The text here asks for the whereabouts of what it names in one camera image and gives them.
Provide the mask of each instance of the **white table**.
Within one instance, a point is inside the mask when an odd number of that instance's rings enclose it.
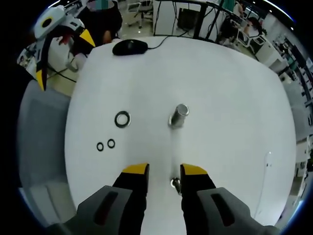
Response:
[[[163,37],[140,39],[155,47]],[[296,156],[291,109],[278,76],[237,51],[193,39],[168,38],[157,49],[124,57],[114,56],[113,46],[91,52],[68,111],[65,156],[75,206],[112,185],[126,166],[148,162],[141,234],[184,234],[170,178],[188,163],[244,201],[257,221],[275,224]],[[172,131],[168,117],[180,103],[190,114]],[[132,116],[125,129],[114,124],[122,110]],[[113,149],[107,147],[111,138]],[[103,152],[96,149],[100,141]]]

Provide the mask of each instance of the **white chair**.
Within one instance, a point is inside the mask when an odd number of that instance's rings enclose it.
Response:
[[[240,43],[246,48],[251,48],[252,52],[255,54],[258,49],[265,43],[263,34],[257,36],[249,37],[242,29],[238,30],[235,44]]]
[[[128,23],[128,26],[132,26],[135,23],[139,23],[139,28],[142,28],[142,22],[144,20],[151,21],[152,18],[152,12],[153,12],[153,4],[151,0],[126,0],[127,2],[127,8],[126,12],[128,14],[135,13],[134,18],[140,14],[140,19],[135,20],[134,22]]]

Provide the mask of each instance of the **wall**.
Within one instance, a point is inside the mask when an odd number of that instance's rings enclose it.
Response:
[[[274,17],[271,13],[268,13],[266,18],[263,21],[262,27],[266,29],[268,32],[266,38],[273,43],[279,35],[285,35],[288,40],[297,46],[299,51],[302,53],[303,57],[307,60],[309,54],[307,53],[304,46],[300,43],[297,37],[292,33],[290,28],[284,26],[276,17]]]

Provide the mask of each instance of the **black o-ring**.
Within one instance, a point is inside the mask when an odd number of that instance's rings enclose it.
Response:
[[[117,118],[120,116],[120,115],[125,115],[127,117],[127,122],[125,124],[119,124],[117,122]],[[129,125],[129,123],[131,123],[131,116],[129,115],[128,112],[126,111],[121,111],[121,112],[118,112],[117,115],[115,116],[114,118],[114,122],[115,122],[115,125],[118,127],[118,128],[125,128],[126,126]]]
[[[97,144],[97,149],[98,149],[99,152],[102,152],[103,149],[104,149],[103,143],[99,142],[99,143]]]
[[[114,148],[114,147],[115,147],[115,141],[114,141],[113,139],[109,139],[109,140],[108,140],[108,147],[109,147],[109,148]]]

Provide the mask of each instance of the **person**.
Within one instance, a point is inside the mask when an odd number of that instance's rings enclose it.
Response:
[[[122,27],[122,16],[116,1],[108,0],[102,9],[97,8],[98,0],[85,0],[86,7],[77,16],[88,29],[96,47],[111,43]]]
[[[233,13],[240,17],[240,18],[243,18],[244,17],[244,8],[243,8],[243,2],[242,0],[238,0],[234,6],[234,10],[233,10]]]
[[[244,33],[249,37],[256,37],[262,33],[262,27],[255,17],[250,17],[247,20],[247,25],[244,27]]]
[[[219,44],[228,46],[233,43],[238,35],[239,26],[233,25],[230,21],[223,23],[222,27],[227,28],[227,30],[222,31],[221,39],[218,41]],[[247,19],[247,25],[242,28],[242,31],[248,37],[256,37],[262,33],[262,27],[259,21],[255,17],[250,17]],[[239,38],[242,41],[246,41],[247,38],[243,34],[239,34]]]

